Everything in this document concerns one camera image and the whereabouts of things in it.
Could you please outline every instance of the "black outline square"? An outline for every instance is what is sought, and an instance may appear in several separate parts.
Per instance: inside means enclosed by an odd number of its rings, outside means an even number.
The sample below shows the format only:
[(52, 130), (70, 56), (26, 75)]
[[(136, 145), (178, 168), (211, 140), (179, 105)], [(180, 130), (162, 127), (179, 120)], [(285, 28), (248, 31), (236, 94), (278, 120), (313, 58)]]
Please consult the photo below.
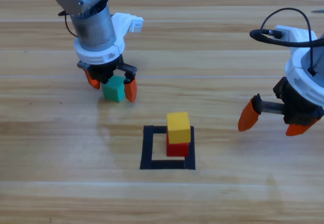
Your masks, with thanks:
[(143, 147), (140, 169), (189, 169), (196, 170), (194, 127), (190, 127), (191, 142), (189, 155), (184, 160), (152, 160), (154, 134), (167, 134), (166, 126), (145, 125), (143, 130)]

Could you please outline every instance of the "wooden block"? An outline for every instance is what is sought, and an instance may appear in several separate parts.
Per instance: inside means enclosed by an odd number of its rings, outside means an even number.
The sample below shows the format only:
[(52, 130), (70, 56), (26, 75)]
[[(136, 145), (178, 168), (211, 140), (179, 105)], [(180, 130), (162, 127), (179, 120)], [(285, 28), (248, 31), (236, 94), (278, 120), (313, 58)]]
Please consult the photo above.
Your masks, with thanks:
[(188, 112), (167, 114), (167, 127), (170, 144), (191, 141), (191, 130)]
[(187, 157), (189, 155), (189, 143), (170, 144), (167, 133), (167, 156)]
[(112, 76), (107, 84), (102, 84), (103, 96), (106, 100), (121, 102), (125, 97), (124, 78)]

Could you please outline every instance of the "wood grain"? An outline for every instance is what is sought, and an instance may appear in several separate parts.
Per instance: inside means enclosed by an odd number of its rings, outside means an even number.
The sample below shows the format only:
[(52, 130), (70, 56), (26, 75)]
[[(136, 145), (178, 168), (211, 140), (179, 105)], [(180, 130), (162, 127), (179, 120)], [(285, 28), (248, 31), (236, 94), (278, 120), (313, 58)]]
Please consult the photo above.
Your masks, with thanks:
[[(322, 122), (285, 136), (282, 116), (237, 130), (249, 99), (284, 75), (288, 48), (253, 41), (281, 7), (324, 31), (322, 0), (110, 0), (143, 16), (126, 36), (135, 104), (106, 102), (76, 66), (55, 0), (0, 0), (0, 223), (322, 224)], [(306, 28), (294, 12), (269, 20)], [(143, 126), (188, 111), (196, 171), (139, 170)], [(156, 139), (154, 158), (164, 153)]]

